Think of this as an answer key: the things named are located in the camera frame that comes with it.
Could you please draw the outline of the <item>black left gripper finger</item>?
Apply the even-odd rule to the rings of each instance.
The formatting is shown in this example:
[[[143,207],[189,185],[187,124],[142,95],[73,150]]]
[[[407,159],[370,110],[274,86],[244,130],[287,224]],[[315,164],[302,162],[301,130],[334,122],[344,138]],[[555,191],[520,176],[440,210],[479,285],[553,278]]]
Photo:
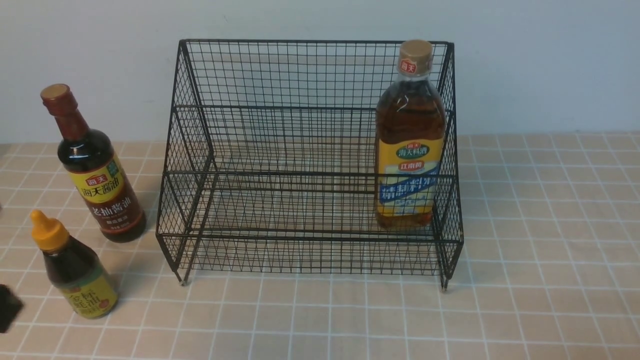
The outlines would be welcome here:
[[[0,285],[0,333],[6,334],[25,304],[6,284]]]

